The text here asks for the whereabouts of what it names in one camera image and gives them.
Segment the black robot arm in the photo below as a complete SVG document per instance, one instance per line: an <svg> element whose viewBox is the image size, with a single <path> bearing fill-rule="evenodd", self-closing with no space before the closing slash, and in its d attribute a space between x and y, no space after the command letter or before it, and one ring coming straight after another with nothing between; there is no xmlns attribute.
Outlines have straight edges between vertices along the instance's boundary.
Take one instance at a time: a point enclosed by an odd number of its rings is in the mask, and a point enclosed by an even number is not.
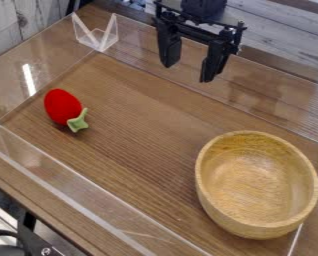
<svg viewBox="0 0 318 256"><path fill-rule="evenodd" d="M208 46L200 83L223 72L228 57L239 52L244 22L224 14L227 0L154 0L159 59L166 68L180 60L182 38Z"/></svg>

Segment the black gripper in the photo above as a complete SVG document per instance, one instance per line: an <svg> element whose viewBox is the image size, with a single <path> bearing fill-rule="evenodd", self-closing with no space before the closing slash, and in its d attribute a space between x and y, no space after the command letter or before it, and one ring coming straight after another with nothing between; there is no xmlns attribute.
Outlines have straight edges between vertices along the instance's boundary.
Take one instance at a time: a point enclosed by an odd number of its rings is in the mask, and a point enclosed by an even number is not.
<svg viewBox="0 0 318 256"><path fill-rule="evenodd" d="M236 54L244 22L226 13L227 0L154 0L160 62L170 68L180 60L182 39L208 44L200 81L222 73L230 53Z"/></svg>

